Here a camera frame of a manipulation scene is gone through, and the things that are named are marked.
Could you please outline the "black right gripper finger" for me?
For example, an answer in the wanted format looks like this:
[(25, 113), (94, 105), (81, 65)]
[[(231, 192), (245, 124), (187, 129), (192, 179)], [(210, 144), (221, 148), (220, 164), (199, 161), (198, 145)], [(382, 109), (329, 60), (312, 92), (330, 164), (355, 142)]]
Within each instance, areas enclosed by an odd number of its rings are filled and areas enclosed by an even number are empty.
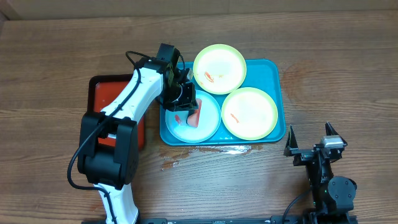
[(293, 126), (289, 126), (288, 138), (284, 148), (284, 156), (294, 156), (297, 154), (299, 147), (295, 138)]
[(347, 145), (348, 145), (348, 143), (344, 140), (344, 138), (341, 137), (341, 136), (337, 133), (337, 131), (333, 128), (333, 126), (331, 125), (330, 122), (326, 122), (326, 123), (325, 123), (325, 131), (326, 131), (326, 135), (327, 135), (327, 136), (339, 136), (340, 139), (341, 139), (341, 141), (343, 142), (343, 145), (344, 145), (344, 146), (347, 146)]

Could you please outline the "light blue plate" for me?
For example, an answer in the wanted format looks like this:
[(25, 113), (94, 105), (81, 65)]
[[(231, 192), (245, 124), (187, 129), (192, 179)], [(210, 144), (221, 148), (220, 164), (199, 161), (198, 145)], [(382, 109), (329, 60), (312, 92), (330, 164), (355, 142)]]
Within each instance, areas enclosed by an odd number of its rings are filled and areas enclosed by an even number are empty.
[(165, 111), (165, 125), (171, 135), (185, 143), (201, 143), (216, 133), (221, 123), (221, 109), (218, 102), (207, 92), (197, 90), (199, 100), (198, 126), (187, 123), (188, 111)]

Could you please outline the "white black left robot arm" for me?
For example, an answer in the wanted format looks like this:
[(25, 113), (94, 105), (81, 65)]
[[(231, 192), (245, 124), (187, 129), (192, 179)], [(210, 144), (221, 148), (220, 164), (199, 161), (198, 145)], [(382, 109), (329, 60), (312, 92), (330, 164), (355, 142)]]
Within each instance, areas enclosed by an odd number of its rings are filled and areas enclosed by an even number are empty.
[(86, 176), (101, 195), (105, 223), (138, 223), (131, 182), (139, 159), (137, 125), (149, 105), (160, 98), (169, 111), (190, 111), (198, 107), (190, 68), (162, 58), (142, 58), (135, 63), (130, 81), (100, 112), (88, 110), (81, 120), (79, 146), (68, 165)]

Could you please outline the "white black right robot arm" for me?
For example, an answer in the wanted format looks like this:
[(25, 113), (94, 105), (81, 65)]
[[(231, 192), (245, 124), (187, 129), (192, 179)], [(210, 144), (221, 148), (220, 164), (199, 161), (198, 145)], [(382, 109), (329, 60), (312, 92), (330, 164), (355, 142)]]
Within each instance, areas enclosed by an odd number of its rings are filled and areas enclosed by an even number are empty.
[[(295, 198), (285, 209), (282, 223), (334, 223), (355, 224), (356, 216), (351, 216), (354, 209), (357, 184), (354, 180), (335, 176), (331, 164), (342, 158), (348, 143), (325, 123), (326, 135), (311, 149), (299, 149), (293, 127), (289, 127), (284, 156), (294, 158), (294, 166), (305, 166), (310, 189)], [(314, 209), (303, 212), (301, 217), (288, 217), (292, 206), (304, 196), (312, 194)]]

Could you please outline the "orange green sponge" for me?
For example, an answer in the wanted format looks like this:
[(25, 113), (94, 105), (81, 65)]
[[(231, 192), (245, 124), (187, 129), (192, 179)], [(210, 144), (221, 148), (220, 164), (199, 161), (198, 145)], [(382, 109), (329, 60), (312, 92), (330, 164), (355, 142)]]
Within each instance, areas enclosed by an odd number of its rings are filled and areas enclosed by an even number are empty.
[(193, 128), (198, 127), (199, 119), (200, 119), (200, 112), (201, 112), (201, 104), (202, 104), (201, 99), (197, 98), (196, 101), (197, 101), (198, 108), (195, 109), (194, 111), (190, 111), (188, 113), (187, 120), (186, 120), (187, 124)]

